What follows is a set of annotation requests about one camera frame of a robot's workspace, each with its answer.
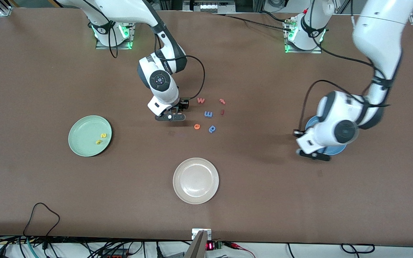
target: white floor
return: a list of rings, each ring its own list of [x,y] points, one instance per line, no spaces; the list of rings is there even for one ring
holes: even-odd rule
[[[254,253],[256,258],[291,258],[287,244],[278,243],[238,243],[243,248],[246,248]],[[131,252],[135,252],[139,248],[139,242],[136,242],[131,247]],[[23,246],[23,252],[27,258],[34,258],[26,245]],[[80,244],[53,244],[56,253],[61,258],[86,258],[89,252]],[[94,251],[103,246],[100,243],[90,244],[90,248]],[[146,257],[156,258],[156,243],[146,242]],[[182,242],[159,242],[162,254],[170,256],[177,253],[186,252],[188,245]],[[366,251],[364,247],[356,246],[358,251]],[[356,258],[354,254],[344,253],[340,245],[321,245],[321,244],[291,244],[291,249],[295,258]],[[44,258],[44,252],[41,246],[34,249],[35,253]],[[46,250],[49,257],[54,258],[55,255],[51,249]],[[250,253],[234,250],[228,247],[223,247],[219,250],[207,251],[207,258],[217,258],[227,255],[228,258],[253,258]],[[6,256],[10,258],[23,258],[18,245],[9,245],[6,250]],[[141,249],[133,258],[144,258],[143,249]],[[375,251],[370,254],[360,254],[360,258],[413,258],[413,248],[405,247],[376,247]]]

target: blue plate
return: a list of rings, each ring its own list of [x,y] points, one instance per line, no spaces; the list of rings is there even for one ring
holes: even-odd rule
[[[318,116],[312,117],[310,120],[308,120],[307,124],[305,125],[305,130],[307,130],[311,126],[314,126],[316,123],[318,123],[318,121],[319,121]],[[347,145],[326,147],[324,149],[323,154],[333,156],[333,155],[341,153],[345,149],[345,147],[347,147]]]

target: white plate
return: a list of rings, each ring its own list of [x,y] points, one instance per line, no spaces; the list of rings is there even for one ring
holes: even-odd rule
[[[209,201],[218,186],[218,171],[211,162],[199,157],[183,161],[173,175],[175,193],[188,204],[203,204]]]

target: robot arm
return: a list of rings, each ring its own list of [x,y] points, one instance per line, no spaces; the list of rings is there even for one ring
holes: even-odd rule
[[[92,8],[94,6],[99,10],[99,7],[96,5],[95,1],[93,0],[58,0],[58,2],[62,5],[71,5],[77,8],[80,8],[87,19],[90,20],[90,24],[92,29],[95,33],[95,37],[105,46],[116,46],[121,44],[126,38],[128,38],[128,34],[125,35],[119,33],[119,31],[128,31],[126,26],[128,23],[116,23],[113,20],[108,21],[101,13],[97,12],[95,9]]]
[[[176,83],[171,76],[184,70],[187,64],[185,52],[175,41],[167,26],[146,0],[96,0],[101,11],[113,21],[120,23],[146,23],[163,42],[164,47],[142,58],[138,64],[138,75],[154,97],[148,108],[156,115],[156,120],[172,108],[179,110],[189,107],[188,101],[180,101]],[[183,115],[163,116],[169,121],[182,121]]]
[[[146,0],[60,0],[60,3],[81,8],[90,20],[95,34],[99,35],[97,38],[106,46],[109,46],[109,23],[115,27],[115,31],[119,31],[122,25],[129,23],[148,24],[164,44],[162,49],[139,61],[138,75],[154,94],[148,107],[156,115],[156,120],[185,119],[185,116],[180,114],[162,116],[166,111],[176,109],[177,113],[189,107],[189,101],[180,100],[176,83],[171,76],[184,70],[187,58],[165,23]],[[120,44],[125,39],[120,33],[116,33],[116,36],[116,41],[114,41],[114,34],[110,37],[113,41],[111,46]]]
[[[383,116],[384,104],[393,85],[401,58],[401,35],[413,0],[369,0],[353,32],[355,46],[368,57],[377,70],[366,96],[333,91],[318,104],[319,122],[305,132],[295,132],[298,154],[329,160],[317,152],[331,146],[353,142],[359,129],[369,129]]]

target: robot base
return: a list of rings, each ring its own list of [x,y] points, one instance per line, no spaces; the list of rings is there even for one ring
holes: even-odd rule
[[[117,33],[122,33],[122,36],[124,38],[126,38],[124,41],[122,41],[122,43],[120,43],[118,45],[118,49],[119,50],[127,50],[127,49],[132,49],[133,47],[133,38],[135,36],[135,23],[126,23],[128,24],[125,27],[119,26],[118,30],[116,31]],[[103,45],[98,39],[96,40],[96,45],[95,45],[95,49],[106,49],[109,50],[109,47]]]
[[[289,28],[291,31],[283,31],[283,38],[285,39],[285,53],[309,53],[309,54],[321,54],[321,49],[314,44],[314,48],[310,50],[304,50],[296,47],[293,43],[297,33],[306,33],[301,30],[298,26],[300,24],[300,17],[303,16],[303,13],[300,13],[297,16],[291,17],[290,21],[292,23],[283,23],[284,28]],[[320,42],[323,41],[323,36],[326,33],[326,30],[321,34]]]

